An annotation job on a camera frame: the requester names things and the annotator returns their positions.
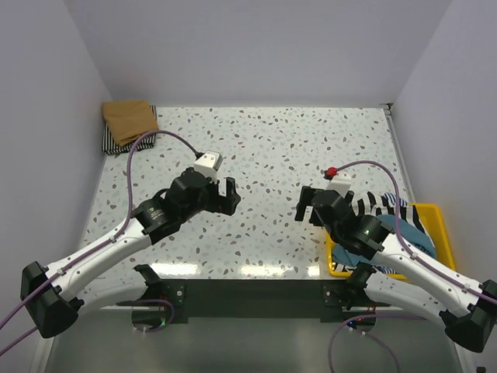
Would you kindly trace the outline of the blue tank top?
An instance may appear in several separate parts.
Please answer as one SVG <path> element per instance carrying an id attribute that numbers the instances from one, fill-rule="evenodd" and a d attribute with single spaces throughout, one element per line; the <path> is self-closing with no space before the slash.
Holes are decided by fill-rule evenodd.
<path id="1" fill-rule="evenodd" d="M 430 236 L 426 234 L 425 227 L 422 223 L 413 225 L 408 221 L 400 220 L 399 225 L 404 240 L 423 251 L 426 255 L 429 255 L 434 259 L 438 258 L 433 241 Z M 335 262 L 348 267 L 356 267 L 359 263 L 367 263 L 374 267 L 380 266 L 380 264 L 373 260 L 367 260 L 362 256 L 349 253 L 338 244 L 336 244 L 332 250 L 332 258 Z"/>

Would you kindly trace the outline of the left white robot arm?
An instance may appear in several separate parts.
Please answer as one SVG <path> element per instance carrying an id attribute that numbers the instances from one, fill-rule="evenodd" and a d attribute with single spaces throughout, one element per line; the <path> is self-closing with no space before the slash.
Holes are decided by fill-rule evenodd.
<path id="1" fill-rule="evenodd" d="M 63 333 L 78 318 L 85 300 L 78 293 L 99 275 L 138 251 L 177 233 L 202 211 L 232 216 L 241 198 L 232 177 L 219 183 L 189 167 L 170 187 L 142 201 L 111 232 L 80 249 L 72 257 L 42 266 L 34 261 L 23 268 L 21 304 L 35 329 L 47 339 Z"/>

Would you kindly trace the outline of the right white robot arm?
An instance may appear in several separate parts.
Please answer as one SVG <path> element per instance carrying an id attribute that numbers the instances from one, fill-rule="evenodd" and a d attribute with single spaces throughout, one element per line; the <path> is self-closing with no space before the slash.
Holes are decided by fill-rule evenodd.
<path id="1" fill-rule="evenodd" d="M 496 324 L 496 282 L 479 282 L 459 274 L 404 241 L 397 230 L 371 215 L 356 215 L 352 193 L 305 186 L 296 207 L 303 221 L 307 207 L 310 222 L 325 228 L 332 241 L 347 251 L 405 275 L 402 283 L 360 263 L 346 285 L 354 305 L 368 300 L 402 308 L 444 328 L 459 346 L 481 353 Z"/>

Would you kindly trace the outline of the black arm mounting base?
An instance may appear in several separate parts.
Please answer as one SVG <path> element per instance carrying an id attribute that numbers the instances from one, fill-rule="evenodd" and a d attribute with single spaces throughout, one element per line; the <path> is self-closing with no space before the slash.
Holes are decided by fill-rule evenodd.
<path id="1" fill-rule="evenodd" d="M 134 268 L 145 292 L 129 305 L 137 328 L 158 329 L 191 318 L 344 320 L 351 308 L 371 311 L 379 302 L 348 281 L 162 278 L 150 266 Z"/>

